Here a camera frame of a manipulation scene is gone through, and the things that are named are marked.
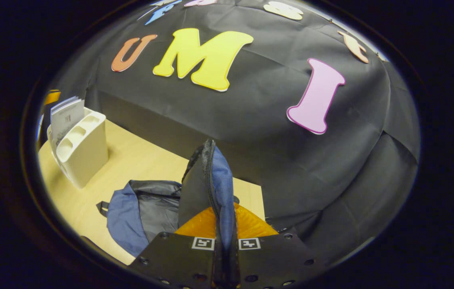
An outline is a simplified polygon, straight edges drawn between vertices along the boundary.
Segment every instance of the letter m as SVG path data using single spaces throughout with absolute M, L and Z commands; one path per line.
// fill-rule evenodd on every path
M 166 77 L 172 75 L 172 64 L 177 57 L 177 76 L 183 78 L 204 60 L 200 69 L 191 76 L 193 83 L 224 92 L 229 88 L 227 74 L 234 57 L 245 44 L 253 40 L 248 34 L 227 31 L 200 45 L 198 29 L 180 29 L 174 32 L 174 40 L 152 72 Z

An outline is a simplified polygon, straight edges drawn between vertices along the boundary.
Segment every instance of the wooden table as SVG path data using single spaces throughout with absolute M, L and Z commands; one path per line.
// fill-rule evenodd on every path
M 86 236 L 104 251 L 128 265 L 134 257 L 113 240 L 106 227 L 106 218 L 99 214 L 95 205 L 100 201 L 109 201 L 113 191 L 123 189 L 131 179 L 170 180 L 180 183 L 188 160 L 124 130 L 109 120 L 106 120 L 105 125 L 109 161 L 82 189 L 74 187 L 62 173 L 51 154 L 48 142 L 42 145 L 38 157 L 47 192 L 65 221 L 77 234 Z M 239 198 L 240 205 L 264 220 L 259 185 L 234 179 L 234 194 Z

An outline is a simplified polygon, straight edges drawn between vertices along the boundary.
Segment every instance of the white desk organizer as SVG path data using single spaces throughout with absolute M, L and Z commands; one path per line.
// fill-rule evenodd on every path
M 108 161 L 105 120 L 104 114 L 84 108 L 84 118 L 65 135 L 56 148 L 51 126 L 47 129 L 47 139 L 55 161 L 77 188 L 84 188 Z

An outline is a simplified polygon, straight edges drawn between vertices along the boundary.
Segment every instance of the zipper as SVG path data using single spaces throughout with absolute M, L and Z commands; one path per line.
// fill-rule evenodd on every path
M 215 142 L 213 140 L 209 141 L 211 146 L 209 147 L 209 152 L 207 155 L 207 163 L 205 166 L 205 171 L 207 172 L 207 177 L 205 178 L 205 186 L 207 188 L 207 196 L 209 197 L 209 202 L 211 203 L 211 207 L 213 208 L 213 212 L 215 213 L 216 219 L 220 219 L 220 214 L 218 213 L 218 209 L 216 208 L 214 199 L 213 199 L 213 192 L 211 192 L 211 167 L 213 165 L 213 154 L 215 153 Z

